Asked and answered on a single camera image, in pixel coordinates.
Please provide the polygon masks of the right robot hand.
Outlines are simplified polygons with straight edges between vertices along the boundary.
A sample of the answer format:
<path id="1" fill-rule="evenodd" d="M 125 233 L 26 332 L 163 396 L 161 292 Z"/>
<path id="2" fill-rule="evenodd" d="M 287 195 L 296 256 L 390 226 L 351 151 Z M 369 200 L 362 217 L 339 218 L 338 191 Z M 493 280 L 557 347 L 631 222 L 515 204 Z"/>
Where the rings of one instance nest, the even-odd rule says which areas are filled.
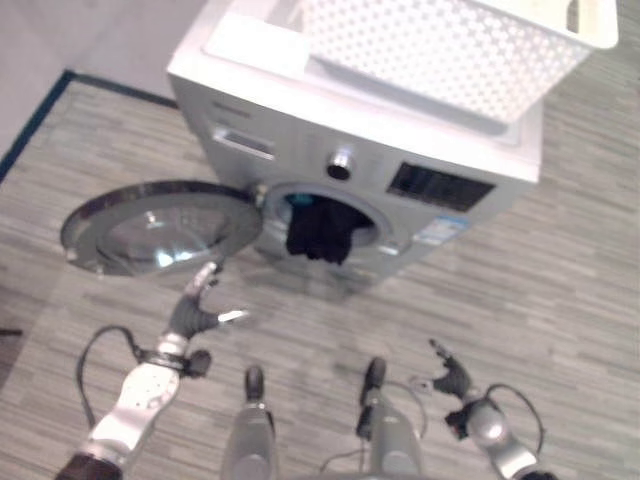
<path id="1" fill-rule="evenodd" d="M 463 401 L 472 387 L 472 380 L 464 366 L 436 339 L 429 340 L 430 346 L 442 360 L 446 373 L 432 381 L 433 388 L 443 394 Z"/>

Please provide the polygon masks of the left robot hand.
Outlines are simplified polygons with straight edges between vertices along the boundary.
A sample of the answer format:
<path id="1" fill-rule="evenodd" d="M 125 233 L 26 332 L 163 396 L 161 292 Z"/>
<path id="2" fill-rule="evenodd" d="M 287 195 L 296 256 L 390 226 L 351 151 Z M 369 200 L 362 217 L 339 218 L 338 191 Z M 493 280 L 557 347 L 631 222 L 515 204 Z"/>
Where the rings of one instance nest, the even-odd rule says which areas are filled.
<path id="1" fill-rule="evenodd" d="M 217 282 L 219 270 L 220 266 L 217 263 L 206 262 L 188 281 L 169 317 L 167 326 L 169 334 L 191 340 L 200 333 L 223 325 L 231 325 L 250 316 L 247 309 L 208 312 L 201 308 L 201 297 Z"/>

